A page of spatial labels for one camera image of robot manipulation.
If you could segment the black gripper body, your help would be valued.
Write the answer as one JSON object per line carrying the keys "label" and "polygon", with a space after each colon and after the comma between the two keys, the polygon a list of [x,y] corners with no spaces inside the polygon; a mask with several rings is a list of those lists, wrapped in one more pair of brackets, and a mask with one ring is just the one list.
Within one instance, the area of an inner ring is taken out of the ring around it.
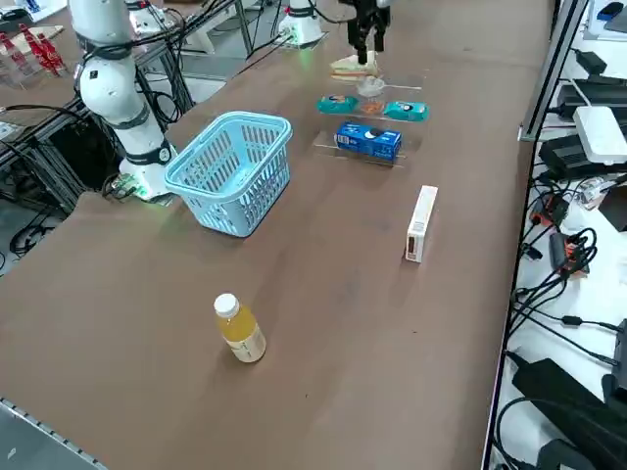
{"label": "black gripper body", "polygon": [[358,18],[365,18],[378,10],[388,8],[391,0],[342,0],[342,3],[352,6]]}

